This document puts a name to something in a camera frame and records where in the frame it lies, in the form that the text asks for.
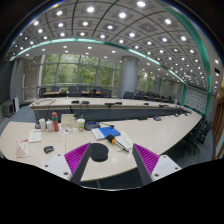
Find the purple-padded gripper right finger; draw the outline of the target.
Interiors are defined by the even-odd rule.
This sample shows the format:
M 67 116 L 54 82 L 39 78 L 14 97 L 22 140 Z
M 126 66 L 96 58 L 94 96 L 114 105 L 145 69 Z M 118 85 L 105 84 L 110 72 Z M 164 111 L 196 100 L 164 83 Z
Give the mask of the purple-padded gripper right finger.
M 134 144 L 132 153 L 143 185 L 181 170 L 168 155 L 159 156 L 140 145 Z

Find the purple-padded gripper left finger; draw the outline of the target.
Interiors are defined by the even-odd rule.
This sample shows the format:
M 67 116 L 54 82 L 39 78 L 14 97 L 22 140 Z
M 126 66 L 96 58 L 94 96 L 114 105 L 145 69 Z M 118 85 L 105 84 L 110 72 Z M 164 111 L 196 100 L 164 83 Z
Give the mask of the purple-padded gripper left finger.
M 65 155 L 52 157 L 44 170 L 79 185 L 91 153 L 91 144 L 84 144 Z

